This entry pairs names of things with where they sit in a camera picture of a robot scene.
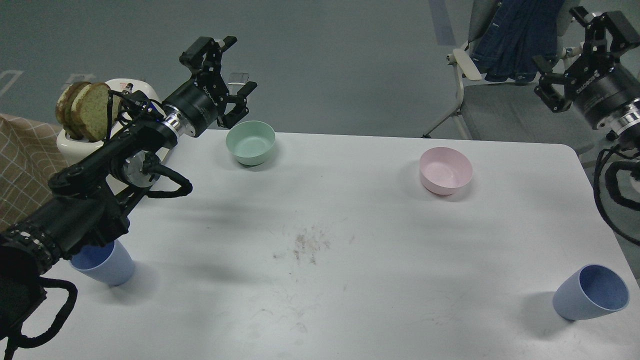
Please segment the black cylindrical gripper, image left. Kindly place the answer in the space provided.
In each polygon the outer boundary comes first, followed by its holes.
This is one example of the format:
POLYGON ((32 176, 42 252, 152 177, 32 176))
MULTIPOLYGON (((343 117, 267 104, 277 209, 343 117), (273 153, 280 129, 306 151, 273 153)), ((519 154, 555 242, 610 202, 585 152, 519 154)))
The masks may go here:
POLYGON ((235 94, 221 75, 222 57, 238 39, 201 36, 179 56, 190 71, 190 78, 162 101, 166 114, 176 114, 186 135, 197 138, 213 123, 232 129, 249 114, 248 97, 258 87, 249 81, 235 94))

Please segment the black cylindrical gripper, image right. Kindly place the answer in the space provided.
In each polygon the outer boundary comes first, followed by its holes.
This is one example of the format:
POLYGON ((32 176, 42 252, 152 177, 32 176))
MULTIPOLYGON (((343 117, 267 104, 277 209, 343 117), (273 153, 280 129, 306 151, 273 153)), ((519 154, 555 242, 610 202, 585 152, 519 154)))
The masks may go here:
POLYGON ((590 13, 583 6, 569 10, 585 30, 582 54, 567 69, 555 73, 542 55, 532 61, 540 77, 535 95, 553 112, 577 109, 590 126, 610 126, 613 132, 639 130, 639 80, 619 62, 622 55, 640 45, 640 35, 618 10, 590 13), (553 85, 564 86, 564 95, 553 85))

